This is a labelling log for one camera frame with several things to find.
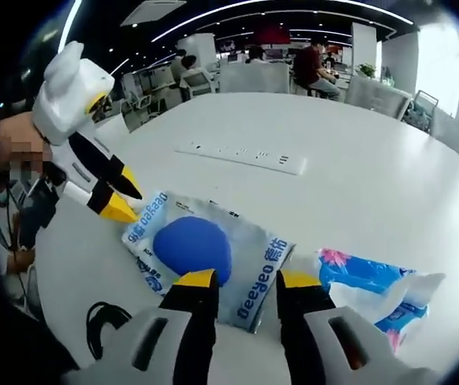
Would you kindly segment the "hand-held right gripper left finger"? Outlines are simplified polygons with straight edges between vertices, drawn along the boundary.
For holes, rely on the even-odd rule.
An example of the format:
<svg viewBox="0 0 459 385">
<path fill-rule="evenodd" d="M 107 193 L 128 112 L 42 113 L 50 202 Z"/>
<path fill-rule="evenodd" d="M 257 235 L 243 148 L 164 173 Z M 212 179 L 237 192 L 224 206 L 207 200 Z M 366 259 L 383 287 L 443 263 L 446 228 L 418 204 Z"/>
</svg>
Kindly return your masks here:
<svg viewBox="0 0 459 385">
<path fill-rule="evenodd" d="M 65 384 L 207 384 L 218 294 L 215 269 L 185 274 L 158 307 L 114 333 L 100 360 L 65 374 Z"/>
</svg>

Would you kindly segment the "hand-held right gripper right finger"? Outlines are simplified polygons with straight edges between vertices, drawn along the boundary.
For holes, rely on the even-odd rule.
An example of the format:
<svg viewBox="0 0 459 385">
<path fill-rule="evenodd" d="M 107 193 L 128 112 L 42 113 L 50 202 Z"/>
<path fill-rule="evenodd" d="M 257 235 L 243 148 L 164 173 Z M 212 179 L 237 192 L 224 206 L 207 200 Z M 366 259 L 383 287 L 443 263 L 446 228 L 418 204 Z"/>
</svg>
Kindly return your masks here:
<svg viewBox="0 0 459 385">
<path fill-rule="evenodd" d="M 337 307 L 318 278 L 277 273 L 280 340 L 293 384 L 409 384 L 413 369 L 387 337 L 351 308 Z"/>
</svg>

